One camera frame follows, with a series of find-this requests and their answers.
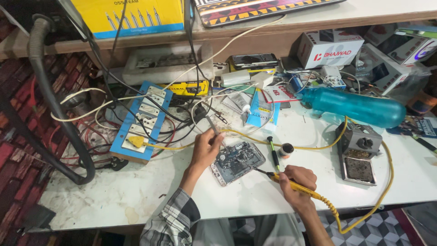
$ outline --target shelf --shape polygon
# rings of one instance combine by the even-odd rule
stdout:
[[[247,35],[274,35],[285,32],[428,20],[437,17],[437,1],[421,0],[415,3],[411,0],[348,0],[339,4],[291,12],[284,20]],[[204,28],[199,18],[196,18],[193,26],[193,39],[196,41],[226,39],[278,18],[279,16],[276,16],[218,28]],[[137,47],[186,40],[185,31],[165,32],[119,38],[117,47]],[[0,60],[27,57],[27,42],[28,37],[17,28],[0,43]],[[114,39],[97,40],[100,49],[111,49],[113,42]],[[80,40],[57,42],[45,49],[47,54],[90,50],[88,43]]]

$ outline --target power strip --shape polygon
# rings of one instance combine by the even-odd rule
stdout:
[[[164,109],[168,109],[173,92],[170,90],[161,91],[162,87],[157,86],[148,81],[144,81],[140,91],[142,93],[156,93],[150,98],[157,102]],[[158,139],[158,135],[163,125],[165,113],[160,111],[149,99],[136,98],[132,103],[130,110],[143,122],[147,133],[154,139]],[[135,147],[129,142],[129,137],[142,136],[145,138],[145,142],[155,144],[148,138],[144,132],[143,127],[135,119],[135,117],[128,113],[123,124],[115,137],[111,146],[111,152],[114,156],[124,159],[130,159],[131,161],[137,161],[138,159],[150,160],[152,156],[153,147],[142,146],[140,148]]]

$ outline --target laptop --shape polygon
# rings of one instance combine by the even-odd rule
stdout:
[[[205,27],[216,27],[346,0],[195,0]]]

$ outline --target blue plastic bottle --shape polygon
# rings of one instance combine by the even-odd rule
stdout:
[[[315,110],[347,115],[382,128],[398,126],[405,118],[405,107],[395,100],[362,96],[331,88],[306,90],[303,102]]]

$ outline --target red brick wallpaper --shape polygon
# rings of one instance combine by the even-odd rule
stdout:
[[[67,94],[89,87],[87,74],[93,63],[85,53],[46,56],[45,65],[56,93]],[[7,94],[29,129],[39,136],[41,131],[37,129],[35,113],[29,105],[33,75],[27,58],[9,59],[0,63],[0,88]],[[57,125],[50,117],[37,83],[35,100],[43,128],[43,136],[39,137],[48,139]],[[62,131],[57,131],[52,141],[55,155],[61,157],[67,138]],[[51,166],[26,153],[41,158],[27,144],[25,136],[15,133],[14,126],[0,112],[0,245],[28,245],[28,242],[32,242],[32,245],[45,245],[45,239],[41,239],[42,235],[38,233],[24,236],[17,233],[23,216],[38,202],[52,173]]]

